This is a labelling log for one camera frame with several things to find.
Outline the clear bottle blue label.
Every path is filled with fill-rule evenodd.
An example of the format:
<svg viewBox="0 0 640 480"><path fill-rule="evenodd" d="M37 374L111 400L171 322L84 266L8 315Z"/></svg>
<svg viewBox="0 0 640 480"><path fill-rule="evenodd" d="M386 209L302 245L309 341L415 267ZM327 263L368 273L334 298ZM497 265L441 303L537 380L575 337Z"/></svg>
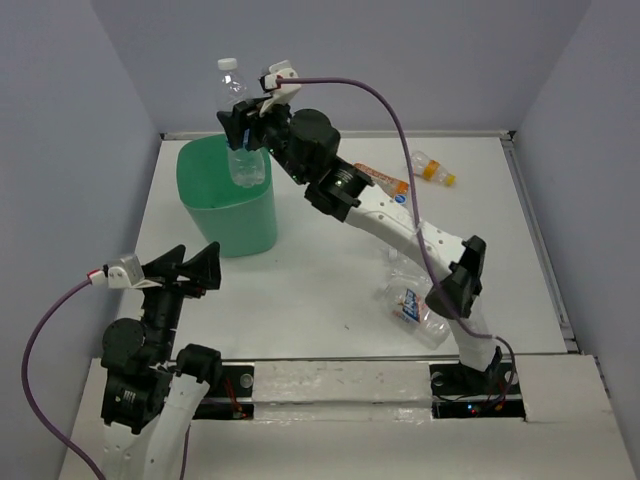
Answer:
<svg viewBox="0 0 640 480"><path fill-rule="evenodd" d="M227 136L227 159L233 182L243 188L260 185L265 181L266 170L263 157L257 150L245 146L246 125L234 107L251 98L249 85L241 75L236 58L217 60L218 80L216 107L222 113L223 130L230 128Z"/></svg>

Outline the orange label tea bottle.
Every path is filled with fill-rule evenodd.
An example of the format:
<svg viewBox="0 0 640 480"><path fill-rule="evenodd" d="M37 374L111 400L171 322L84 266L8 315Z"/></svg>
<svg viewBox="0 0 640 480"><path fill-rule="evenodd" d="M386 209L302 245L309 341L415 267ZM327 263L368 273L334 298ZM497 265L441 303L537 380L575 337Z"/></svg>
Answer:
<svg viewBox="0 0 640 480"><path fill-rule="evenodd" d="M387 175L363 163L355 163L354 166L367 174L390 197L409 193L409 184L403 180Z"/></svg>

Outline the clear bottle blue-white cap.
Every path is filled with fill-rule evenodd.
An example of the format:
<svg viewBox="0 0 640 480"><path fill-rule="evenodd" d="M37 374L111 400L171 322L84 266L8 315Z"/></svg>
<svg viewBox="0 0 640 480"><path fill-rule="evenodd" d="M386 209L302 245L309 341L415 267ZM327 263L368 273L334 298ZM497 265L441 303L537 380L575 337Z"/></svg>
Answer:
<svg viewBox="0 0 640 480"><path fill-rule="evenodd" d="M393 197L393 203L395 205L397 205L399 208L402 209L403 214L405 216L408 216L409 218L412 217L412 213L410 210L410 205L408 204L407 201L407 196L405 194L397 194Z"/></svg>

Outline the small yellow cap bottle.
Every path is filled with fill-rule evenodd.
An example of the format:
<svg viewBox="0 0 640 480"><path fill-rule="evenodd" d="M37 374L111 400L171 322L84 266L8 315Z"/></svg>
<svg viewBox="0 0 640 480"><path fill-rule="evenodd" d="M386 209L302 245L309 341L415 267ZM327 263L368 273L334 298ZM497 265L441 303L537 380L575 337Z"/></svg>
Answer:
<svg viewBox="0 0 640 480"><path fill-rule="evenodd" d="M411 171L414 177L419 177L427 182L452 187L456 176L451 174L440 162L431 158L422 151L413 151L410 154Z"/></svg>

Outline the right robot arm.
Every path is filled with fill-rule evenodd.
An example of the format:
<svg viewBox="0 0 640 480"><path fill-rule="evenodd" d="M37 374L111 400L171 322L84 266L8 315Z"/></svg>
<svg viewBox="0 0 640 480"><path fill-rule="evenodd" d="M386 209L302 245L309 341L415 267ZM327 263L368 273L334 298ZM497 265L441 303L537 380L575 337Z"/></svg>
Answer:
<svg viewBox="0 0 640 480"><path fill-rule="evenodd" d="M473 306L482 290L485 241L478 236L464 240L414 221L370 176L338 156L340 134L323 113L276 105L261 114L260 106L258 100L241 101L217 112L231 149L266 149L296 184L305 186L304 196L314 208L373 235L433 273L426 305L450 325L462 384L473 392L491 386L501 353Z"/></svg>

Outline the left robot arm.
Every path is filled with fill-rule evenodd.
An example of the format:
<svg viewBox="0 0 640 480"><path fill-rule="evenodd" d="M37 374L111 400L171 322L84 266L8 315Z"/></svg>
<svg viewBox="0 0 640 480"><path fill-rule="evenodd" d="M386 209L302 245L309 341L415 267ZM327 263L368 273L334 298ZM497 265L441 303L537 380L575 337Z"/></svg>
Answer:
<svg viewBox="0 0 640 480"><path fill-rule="evenodd" d="M108 479L169 478L198 406L220 386L219 351L197 344L173 350L184 301L219 289L222 279L218 243L191 259L185 253L178 245L146 264L130 254L98 273L110 289L143 294L138 318L113 321L101 341Z"/></svg>

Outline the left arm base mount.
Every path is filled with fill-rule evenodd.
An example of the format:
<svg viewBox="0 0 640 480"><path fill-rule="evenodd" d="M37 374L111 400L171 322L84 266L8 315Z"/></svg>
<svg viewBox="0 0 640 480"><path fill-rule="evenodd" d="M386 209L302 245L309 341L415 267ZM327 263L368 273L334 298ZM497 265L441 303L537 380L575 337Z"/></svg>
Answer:
<svg viewBox="0 0 640 480"><path fill-rule="evenodd" d="M255 363L229 361L222 376L211 387L194 414L194 420L244 421L254 418Z"/></svg>

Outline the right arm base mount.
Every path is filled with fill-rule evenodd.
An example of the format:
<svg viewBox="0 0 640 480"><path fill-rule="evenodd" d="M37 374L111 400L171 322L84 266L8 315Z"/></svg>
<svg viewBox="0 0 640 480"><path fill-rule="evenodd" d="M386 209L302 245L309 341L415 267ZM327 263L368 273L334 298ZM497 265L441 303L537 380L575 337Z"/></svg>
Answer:
<svg viewBox="0 0 640 480"><path fill-rule="evenodd" d="M491 379L460 363L431 364L429 374L434 419L526 419L517 376L508 387L510 362L502 362Z"/></svg>

